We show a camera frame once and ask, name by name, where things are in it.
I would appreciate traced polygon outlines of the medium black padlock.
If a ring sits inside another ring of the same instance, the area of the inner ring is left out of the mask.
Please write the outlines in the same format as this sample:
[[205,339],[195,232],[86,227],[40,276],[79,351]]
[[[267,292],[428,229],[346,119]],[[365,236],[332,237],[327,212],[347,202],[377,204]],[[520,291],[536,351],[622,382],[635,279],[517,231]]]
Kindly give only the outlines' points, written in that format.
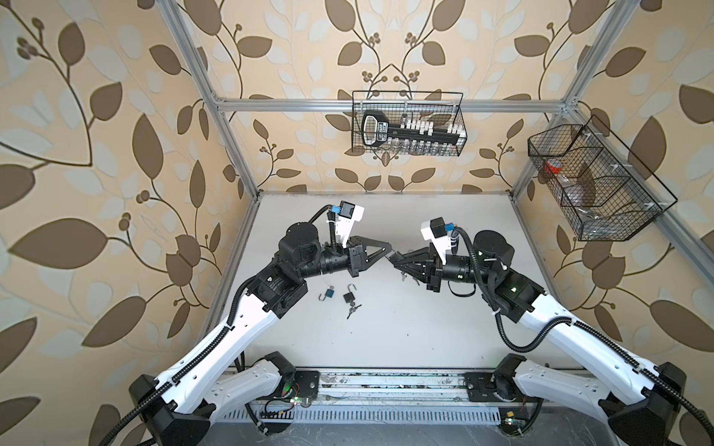
[[403,260],[403,255],[399,252],[394,252],[389,256],[389,260],[392,265],[399,264]]

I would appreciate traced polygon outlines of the large black padlock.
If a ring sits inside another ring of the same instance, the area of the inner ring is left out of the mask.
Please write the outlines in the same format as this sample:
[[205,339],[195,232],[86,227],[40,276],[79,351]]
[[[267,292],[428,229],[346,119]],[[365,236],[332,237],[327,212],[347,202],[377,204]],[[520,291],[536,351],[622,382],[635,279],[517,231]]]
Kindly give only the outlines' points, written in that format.
[[356,290],[356,286],[354,284],[348,284],[347,289],[348,292],[343,296],[343,298],[348,305],[354,307],[356,301],[354,291]]

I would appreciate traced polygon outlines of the large padlock key bunch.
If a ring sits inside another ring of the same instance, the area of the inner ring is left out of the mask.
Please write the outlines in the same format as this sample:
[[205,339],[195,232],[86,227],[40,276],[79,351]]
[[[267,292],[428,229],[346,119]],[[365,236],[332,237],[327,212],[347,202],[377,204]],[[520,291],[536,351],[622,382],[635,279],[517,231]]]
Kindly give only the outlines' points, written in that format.
[[350,309],[349,309],[349,313],[348,313],[347,319],[350,319],[350,318],[351,318],[351,315],[353,315],[355,312],[357,312],[357,310],[359,310],[359,308],[361,308],[361,305],[351,305],[351,306],[350,306]]

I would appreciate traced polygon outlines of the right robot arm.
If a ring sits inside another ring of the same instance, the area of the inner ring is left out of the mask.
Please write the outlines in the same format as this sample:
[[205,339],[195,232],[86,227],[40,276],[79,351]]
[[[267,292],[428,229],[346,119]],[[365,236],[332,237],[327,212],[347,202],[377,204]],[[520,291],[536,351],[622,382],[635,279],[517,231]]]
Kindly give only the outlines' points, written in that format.
[[493,230],[463,228],[390,263],[437,292],[442,282],[473,284],[511,351],[479,385],[502,401],[552,401],[608,425],[627,445],[669,445],[684,408],[685,373],[620,347],[511,267],[514,248]]

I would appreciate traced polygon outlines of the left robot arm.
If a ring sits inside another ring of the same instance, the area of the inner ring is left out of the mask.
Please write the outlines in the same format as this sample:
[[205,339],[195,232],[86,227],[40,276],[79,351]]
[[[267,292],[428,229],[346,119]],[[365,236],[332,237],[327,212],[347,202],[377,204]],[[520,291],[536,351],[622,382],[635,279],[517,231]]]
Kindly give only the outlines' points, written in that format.
[[157,377],[140,376],[129,389],[149,445],[197,445],[210,427],[241,407],[286,390],[295,368],[279,352],[235,375],[240,355],[308,292],[308,278],[347,271],[356,277],[376,264],[389,243],[353,236],[321,245],[316,226],[292,225],[271,262],[238,287],[226,317],[188,354]]

